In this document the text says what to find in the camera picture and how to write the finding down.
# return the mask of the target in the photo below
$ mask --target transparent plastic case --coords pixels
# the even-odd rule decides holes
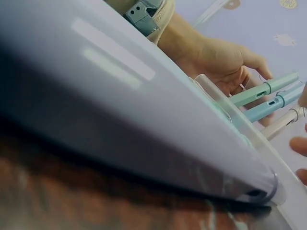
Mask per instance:
[[[306,21],[304,9],[307,7],[307,2],[300,1],[299,4],[297,2],[296,0],[229,0],[226,4],[212,4],[193,26],[204,36],[244,45],[264,56],[275,78],[291,71],[297,71],[300,79],[306,81],[306,62],[302,57],[305,56],[304,41],[307,40],[307,33],[302,29],[304,27],[300,23]],[[306,229],[307,194],[305,186],[282,160],[270,142],[242,116],[240,110],[229,103],[213,84],[203,80],[203,88],[228,113],[227,115],[240,118],[241,124],[237,124],[238,130],[248,137],[259,155],[278,174],[287,192],[287,200],[273,211],[282,213],[292,229]],[[292,106],[293,104],[280,109],[275,117],[281,116]],[[285,131],[299,135],[299,130],[296,131],[294,128],[302,124],[300,128],[303,130],[305,121],[302,118]]]
[[[285,190],[287,194],[286,202],[274,208],[273,211],[280,212],[283,218],[291,226],[291,229],[302,229],[299,223],[302,222],[303,216],[307,211],[307,190],[303,184],[298,180],[296,175],[288,167],[288,165],[282,160],[275,148],[270,144],[270,142],[257,130],[253,124],[243,115],[243,113],[237,108],[230,100],[216,87],[205,75],[199,75],[195,81],[197,85],[205,91],[205,93],[212,99],[213,103],[216,103],[221,112],[224,113],[225,117],[230,123],[244,136],[246,141],[252,145],[260,157],[271,166],[271,168],[277,173],[278,178],[281,182],[280,186],[283,188],[278,189],[278,191]],[[285,212],[289,206],[298,207],[301,214],[296,215],[288,214]]]

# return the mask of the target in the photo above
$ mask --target finger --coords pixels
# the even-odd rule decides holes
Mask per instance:
[[[254,79],[250,78],[249,82],[246,85],[246,89],[253,88],[253,87],[257,86],[257,85],[258,85],[258,83]],[[251,108],[253,108],[253,107],[255,107],[255,106],[259,105],[259,104],[262,104],[262,103],[268,101],[268,99],[269,98],[267,96],[261,97],[258,100],[255,100],[255,101],[253,101],[251,103],[246,104],[244,106],[244,108],[251,109]],[[261,125],[263,125],[264,127],[267,127],[267,126],[269,126],[272,123],[273,116],[274,116],[274,113],[271,113],[271,114],[267,115],[266,117],[260,119],[258,122]]]
[[[240,51],[243,58],[243,65],[255,69],[266,80],[273,78],[267,62],[262,56],[255,54],[245,46],[241,46]]]
[[[290,140],[290,148],[303,155],[307,156],[307,138],[294,137]]]
[[[297,170],[296,175],[304,185],[307,185],[307,170],[306,169]]]

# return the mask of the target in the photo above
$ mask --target brown surface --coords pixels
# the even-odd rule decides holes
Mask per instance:
[[[11,124],[0,127],[1,230],[252,230],[262,214],[71,162]]]

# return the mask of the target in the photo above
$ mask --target beige sleeve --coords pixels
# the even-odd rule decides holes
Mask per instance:
[[[118,13],[123,15],[127,10],[129,10],[138,0],[105,0],[105,2],[111,6]],[[163,0],[160,8],[153,16],[154,22],[158,25],[158,29],[152,34],[147,36],[147,38],[158,44],[158,41],[166,28],[167,24],[171,20],[175,11],[175,0]]]

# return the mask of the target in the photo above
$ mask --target pen cap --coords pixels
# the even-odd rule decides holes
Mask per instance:
[[[303,92],[304,84],[300,83],[297,84],[296,86],[288,89],[287,91],[279,92],[276,95],[281,96],[284,101],[284,105],[286,106],[292,102],[294,102],[296,99],[300,97],[300,95]]]
[[[298,99],[298,104],[301,107],[307,108],[307,86],[305,85],[304,90],[300,98]]]
[[[268,80],[265,83],[269,84],[271,88],[271,93],[272,93],[272,92],[282,89],[283,87],[286,87],[287,85],[295,82],[296,80],[298,80],[298,73],[294,72],[294,73],[285,75],[281,78]]]

